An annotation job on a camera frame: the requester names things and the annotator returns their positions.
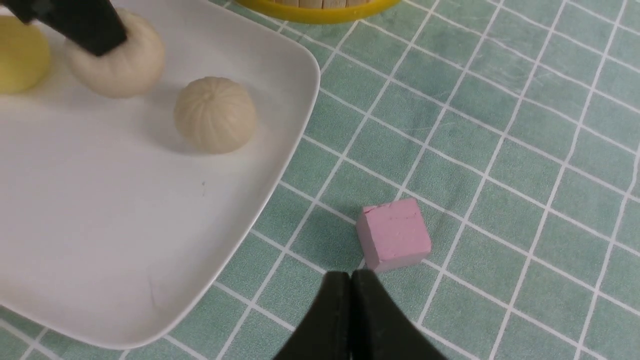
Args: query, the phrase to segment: tabletop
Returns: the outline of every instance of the tabletop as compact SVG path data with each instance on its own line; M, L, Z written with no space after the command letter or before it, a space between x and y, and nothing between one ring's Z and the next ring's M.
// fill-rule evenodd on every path
M173 331L94 348L0 307L0 359L269 359L329 270L364 266L362 206L414 197L433 242L380 274L450 359L637 359L640 2L404 0L310 26L321 91L264 212Z

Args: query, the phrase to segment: yellow rim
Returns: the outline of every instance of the yellow rim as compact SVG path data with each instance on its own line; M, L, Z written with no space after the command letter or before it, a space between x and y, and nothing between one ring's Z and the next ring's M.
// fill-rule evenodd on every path
M268 0L236 0L240 5L277 19L305 24L337 24L363 19L382 12L400 0L374 0L352 8L307 9L276 4Z

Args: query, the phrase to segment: yellow bun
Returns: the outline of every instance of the yellow bun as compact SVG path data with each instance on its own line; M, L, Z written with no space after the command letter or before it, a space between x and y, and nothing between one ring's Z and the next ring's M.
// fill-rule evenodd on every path
M33 25L0 15L0 94L15 94L34 87L51 65L49 43Z

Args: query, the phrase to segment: square plate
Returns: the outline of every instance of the square plate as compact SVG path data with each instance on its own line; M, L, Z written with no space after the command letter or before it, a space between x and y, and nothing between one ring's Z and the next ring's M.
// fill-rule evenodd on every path
M105 348L145 345L193 308L238 248L307 125L320 70L302 46L204 0L115 0L162 36L145 96L110 100L61 63L0 97L0 304ZM249 144L201 155L173 125L178 91L222 76L259 114Z

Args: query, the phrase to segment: pink block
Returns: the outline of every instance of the pink block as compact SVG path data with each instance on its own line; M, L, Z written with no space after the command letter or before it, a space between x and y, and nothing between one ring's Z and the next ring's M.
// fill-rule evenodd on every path
M413 198L364 207L356 230L367 268L375 272L417 264L431 252L431 239Z

